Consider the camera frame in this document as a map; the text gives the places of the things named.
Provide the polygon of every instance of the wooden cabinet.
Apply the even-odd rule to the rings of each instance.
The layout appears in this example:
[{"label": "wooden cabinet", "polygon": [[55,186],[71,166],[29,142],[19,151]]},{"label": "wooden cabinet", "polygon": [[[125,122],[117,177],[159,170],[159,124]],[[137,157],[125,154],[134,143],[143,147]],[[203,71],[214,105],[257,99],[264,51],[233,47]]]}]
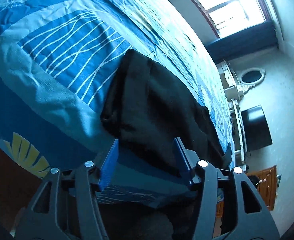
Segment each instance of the wooden cabinet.
[{"label": "wooden cabinet", "polygon": [[[275,206],[276,189],[277,189],[277,169],[276,166],[262,171],[250,172],[247,175],[256,175],[263,182],[257,187],[257,191],[262,196],[267,208],[272,211]],[[216,217],[223,215],[223,201],[217,204]]]}]

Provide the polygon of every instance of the window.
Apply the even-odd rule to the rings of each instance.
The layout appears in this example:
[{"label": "window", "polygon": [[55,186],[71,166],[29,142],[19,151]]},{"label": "window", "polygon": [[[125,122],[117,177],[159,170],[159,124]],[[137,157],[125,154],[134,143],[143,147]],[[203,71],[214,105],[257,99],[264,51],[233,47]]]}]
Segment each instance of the window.
[{"label": "window", "polygon": [[270,17],[263,0],[193,0],[220,38]]}]

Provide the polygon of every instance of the yellow leaf print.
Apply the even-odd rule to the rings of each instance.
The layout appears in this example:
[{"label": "yellow leaf print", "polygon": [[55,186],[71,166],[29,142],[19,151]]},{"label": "yellow leaf print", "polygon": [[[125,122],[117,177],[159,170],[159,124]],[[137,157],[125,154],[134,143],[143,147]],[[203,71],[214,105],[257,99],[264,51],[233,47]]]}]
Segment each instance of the yellow leaf print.
[{"label": "yellow leaf print", "polygon": [[10,143],[4,140],[10,154],[14,161],[25,170],[36,175],[37,177],[44,178],[50,170],[49,163],[44,156],[41,156],[35,163],[39,151],[30,144],[24,137],[18,133],[13,133],[13,141]]},{"label": "yellow leaf print", "polygon": [[149,20],[140,10],[130,5],[121,5],[119,7],[133,22],[141,29],[146,29],[148,32],[153,28],[149,23]]}]

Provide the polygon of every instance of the black television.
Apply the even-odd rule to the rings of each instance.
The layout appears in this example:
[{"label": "black television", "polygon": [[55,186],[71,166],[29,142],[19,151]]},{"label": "black television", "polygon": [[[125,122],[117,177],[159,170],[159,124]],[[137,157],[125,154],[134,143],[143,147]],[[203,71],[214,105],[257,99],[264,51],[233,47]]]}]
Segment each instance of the black television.
[{"label": "black television", "polygon": [[258,150],[272,144],[271,135],[262,106],[241,111],[247,151]]}]

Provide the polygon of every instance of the white furniture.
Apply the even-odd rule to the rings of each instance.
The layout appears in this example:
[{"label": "white furniture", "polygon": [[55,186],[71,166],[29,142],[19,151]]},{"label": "white furniture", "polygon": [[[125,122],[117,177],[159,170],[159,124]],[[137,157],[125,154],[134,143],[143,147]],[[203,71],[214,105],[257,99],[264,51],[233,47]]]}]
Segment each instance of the white furniture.
[{"label": "white furniture", "polygon": [[239,84],[236,74],[233,70],[229,69],[226,61],[217,64],[216,67],[223,84],[223,89],[229,105],[231,120],[235,130],[233,141],[235,144],[236,165],[242,166],[245,165],[245,152],[247,152],[247,145],[238,101],[244,96],[244,92]]},{"label": "white furniture", "polygon": [[245,164],[245,152],[247,152],[244,124],[238,101],[232,98],[228,105],[231,120],[235,129],[235,133],[233,134],[233,141],[235,144],[236,165],[240,166]]},{"label": "white furniture", "polygon": [[225,60],[217,64],[216,67],[228,102],[231,102],[231,99],[240,100],[244,96],[244,92],[238,79],[234,78],[236,77],[235,72],[229,69],[228,63]]}]

